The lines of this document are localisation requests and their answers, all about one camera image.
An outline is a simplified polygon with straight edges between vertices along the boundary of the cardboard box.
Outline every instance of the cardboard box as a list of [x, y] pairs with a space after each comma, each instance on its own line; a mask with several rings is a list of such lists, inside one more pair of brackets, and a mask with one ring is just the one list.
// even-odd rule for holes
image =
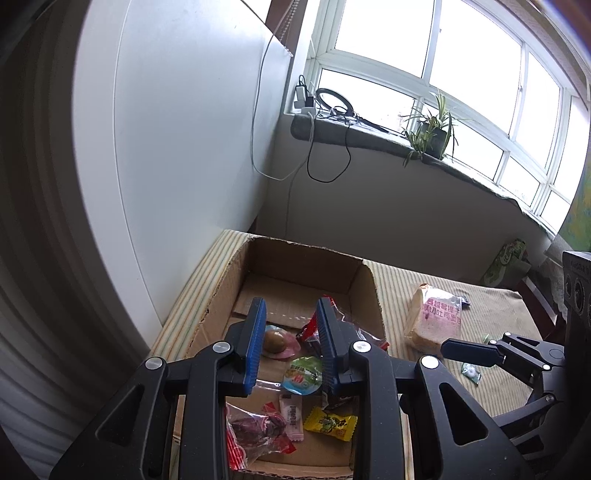
[[[339, 308], [350, 313], [359, 326], [385, 338], [374, 279], [360, 258], [271, 238], [252, 238], [228, 264], [194, 332], [187, 357], [221, 340], [229, 325], [246, 317], [253, 297], [262, 297], [267, 302], [268, 323], [296, 331], [308, 322], [323, 294], [332, 296]], [[258, 378], [281, 382], [288, 366], [289, 362], [261, 357]], [[248, 398], [228, 398], [228, 401], [257, 413], [268, 401], [279, 407], [278, 391], [269, 388], [255, 387]], [[320, 402], [318, 395], [303, 397], [303, 418]], [[181, 401], [176, 436], [180, 436], [182, 411]], [[259, 458], [250, 471], [292, 478], [351, 476], [351, 442], [304, 431], [304, 441], [295, 446], [297, 450], [289, 455], [271, 454]]]

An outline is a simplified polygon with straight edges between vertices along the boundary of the white window frame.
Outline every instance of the white window frame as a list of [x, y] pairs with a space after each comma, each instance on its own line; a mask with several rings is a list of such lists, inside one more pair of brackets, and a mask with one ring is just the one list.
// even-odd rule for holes
[[[497, 188], [515, 197], [511, 192], [505, 190], [499, 184], [510, 157], [523, 166], [523, 168], [540, 182], [540, 186], [538, 187], [531, 205], [526, 205], [518, 197], [515, 198], [519, 201], [523, 210], [530, 212], [530, 214], [532, 214], [536, 220], [542, 223], [549, 231], [556, 233], [555, 229], [542, 219], [541, 214], [551, 192], [556, 193], [569, 204], [571, 204], [573, 200], [559, 192], [554, 187], [554, 181], [556, 179], [558, 167], [560, 166], [564, 143], [566, 141], [571, 99], [572, 97], [578, 97], [578, 94], [570, 83], [568, 77], [564, 74], [564, 71], [562, 71], [556, 61], [552, 58], [551, 54], [537, 40], [531, 31], [502, 5], [495, 0], [463, 1], [483, 13], [520, 43], [522, 59], [520, 87], [509, 134], [501, 130], [489, 119], [485, 118], [465, 103], [460, 102], [453, 96], [444, 92], [447, 98], [448, 107], [455, 117], [463, 119], [469, 118], [469, 122], [463, 123], [481, 134], [483, 137], [492, 141], [503, 150], [499, 166], [492, 179], [492, 183], [494, 183]], [[345, 2], [346, 0], [321, 0], [310, 42], [309, 55], [304, 70], [304, 76], [306, 79], [308, 79], [312, 85], [317, 86], [319, 84], [322, 70], [332, 70], [334, 72], [344, 73], [363, 80], [368, 80], [409, 95], [415, 99], [414, 106], [418, 109], [422, 109], [424, 104], [434, 106], [434, 96], [432, 94], [436, 93], [437, 89], [429, 84], [429, 79], [435, 58], [443, 0], [434, 0], [431, 34], [427, 47], [423, 75], [421, 77], [416, 77], [408, 72], [397, 69], [396, 67], [392, 67], [367, 57], [335, 49], [340, 19], [345, 8]], [[525, 103], [525, 86], [527, 85], [528, 58], [530, 52], [532, 52], [560, 88], [558, 118], [552, 145], [550, 147], [550, 154], [545, 166], [540, 166], [515, 141], [517, 128], [521, 121], [521, 115]], [[449, 163], [461, 163], [459, 160], [452, 158], [446, 158], [446, 161]], [[479, 177], [482, 177], [481, 180], [484, 183], [491, 182], [491, 179], [480, 174], [477, 170], [473, 168], [472, 170], [477, 173]]]

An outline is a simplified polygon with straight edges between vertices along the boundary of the white wall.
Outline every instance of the white wall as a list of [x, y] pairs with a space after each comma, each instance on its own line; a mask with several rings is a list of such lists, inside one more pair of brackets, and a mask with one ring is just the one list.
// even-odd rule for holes
[[[249, 140], [258, 67], [271, 33], [240, 0], [142, 0], [119, 10], [125, 22], [114, 101], [104, 98], [98, 106], [112, 114], [114, 152], [93, 163], [108, 167], [108, 175], [87, 169], [83, 180], [116, 186], [103, 200], [100, 182], [88, 185], [86, 200], [95, 206], [89, 217], [103, 220], [93, 231], [102, 237], [98, 244], [118, 291], [128, 291], [129, 304], [141, 297], [164, 323], [219, 232], [248, 229], [262, 204], [266, 182], [252, 170]], [[267, 165], [290, 58], [274, 40], [255, 126], [260, 168]], [[145, 330], [153, 330], [152, 320]]]
[[[288, 173], [308, 152], [280, 120], [274, 173]], [[349, 169], [334, 183], [312, 181], [302, 168], [291, 194], [287, 239], [454, 280], [476, 281], [501, 246], [526, 241], [541, 262], [547, 235], [514, 205], [436, 167], [351, 148]], [[315, 144], [311, 172], [329, 179], [348, 159], [344, 147]], [[288, 182], [269, 185], [257, 233], [283, 238]]]

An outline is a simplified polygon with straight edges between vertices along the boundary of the speaker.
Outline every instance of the speaker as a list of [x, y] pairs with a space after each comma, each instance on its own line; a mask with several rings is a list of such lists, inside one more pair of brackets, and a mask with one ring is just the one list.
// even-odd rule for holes
[[591, 253], [564, 252], [567, 382], [575, 424], [591, 410]]

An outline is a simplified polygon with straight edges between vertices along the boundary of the yellow candy wrapper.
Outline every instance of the yellow candy wrapper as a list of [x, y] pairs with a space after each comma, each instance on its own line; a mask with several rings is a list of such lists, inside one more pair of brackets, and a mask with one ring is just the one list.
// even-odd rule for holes
[[350, 442], [356, 425], [357, 417], [354, 415], [341, 417], [334, 413], [323, 412], [320, 407], [314, 407], [304, 423], [304, 430], [324, 433], [344, 442]]

